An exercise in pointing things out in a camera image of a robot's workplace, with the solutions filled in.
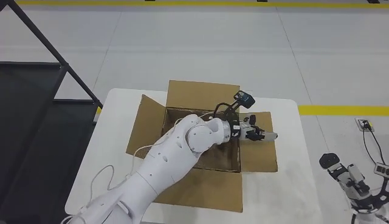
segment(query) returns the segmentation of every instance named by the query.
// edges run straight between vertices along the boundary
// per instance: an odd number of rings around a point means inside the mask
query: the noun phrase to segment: electrical socket
[[[355,122],[356,122],[357,125],[358,125],[358,129],[359,129],[360,131],[363,131],[363,125],[364,125],[363,122],[364,122],[365,120],[368,122],[368,124],[370,124],[371,131],[374,132],[373,124],[372,124],[370,121],[368,121],[367,119],[365,119],[365,118],[355,118]]]

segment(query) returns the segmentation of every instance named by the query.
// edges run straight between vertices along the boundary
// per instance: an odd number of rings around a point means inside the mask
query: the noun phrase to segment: white table
[[[130,171],[132,156],[125,151],[142,94],[165,105],[166,92],[112,89],[108,93],[66,203],[68,214],[76,214],[88,202],[91,180],[102,167],[115,166],[113,185]],[[255,98],[255,101],[249,109],[251,112],[272,114],[274,132],[278,133],[275,141],[278,172],[243,173],[243,213],[152,203],[143,217],[144,222],[323,223],[296,103],[270,98]],[[135,162],[138,165],[141,160],[136,158]],[[94,197],[106,192],[110,176],[107,169],[96,178]]]

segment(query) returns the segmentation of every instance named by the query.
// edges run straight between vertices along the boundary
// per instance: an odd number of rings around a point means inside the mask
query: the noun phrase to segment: open cardboard box
[[[239,86],[234,85],[170,81],[166,107],[142,95],[126,153],[133,155],[138,148],[154,144],[179,118],[211,112],[218,103],[233,103],[237,91]],[[270,112],[251,114],[256,115],[258,127],[273,131]],[[141,150],[137,157],[144,158],[147,152],[148,149]],[[242,212],[242,172],[277,172],[274,141],[234,139],[213,146],[155,202]]]

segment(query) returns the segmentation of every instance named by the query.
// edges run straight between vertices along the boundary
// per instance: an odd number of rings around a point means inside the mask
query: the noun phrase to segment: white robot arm
[[[377,163],[375,173],[384,177],[382,188],[378,195],[372,195],[370,187],[365,184],[365,177],[354,164],[347,168],[340,163],[339,157],[334,153],[323,154],[320,166],[327,169],[330,176],[336,180],[350,200],[353,214],[351,223],[358,220],[359,224],[374,224],[376,219],[389,223],[389,192],[386,190],[388,179],[382,174],[382,164]]]
[[[277,137],[277,134],[263,137],[267,132],[260,130],[257,132],[260,137],[256,138],[255,122],[239,122],[235,113],[235,109],[240,105],[249,108],[255,101],[242,91],[235,95],[235,99],[232,104],[234,107],[229,106],[226,110],[224,120],[213,118],[205,122],[195,114],[183,118],[154,143],[133,175],[119,187],[97,197],[82,208],[70,223],[138,224],[157,196],[185,177],[198,162],[201,154],[214,144],[226,143],[231,137],[254,137],[253,140],[264,141]]]

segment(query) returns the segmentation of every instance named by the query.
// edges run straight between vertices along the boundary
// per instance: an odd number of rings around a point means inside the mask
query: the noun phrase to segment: white floor
[[[93,92],[167,90],[168,80],[239,84],[297,104],[387,105],[389,13],[279,7],[23,7]],[[0,13],[0,61],[55,61],[24,24]],[[88,98],[66,78],[57,98]],[[367,117],[389,161],[389,118]],[[301,117],[324,223],[349,223],[348,202],[318,160],[335,152],[373,188],[382,180],[354,117]],[[373,157],[377,147],[367,135]]]

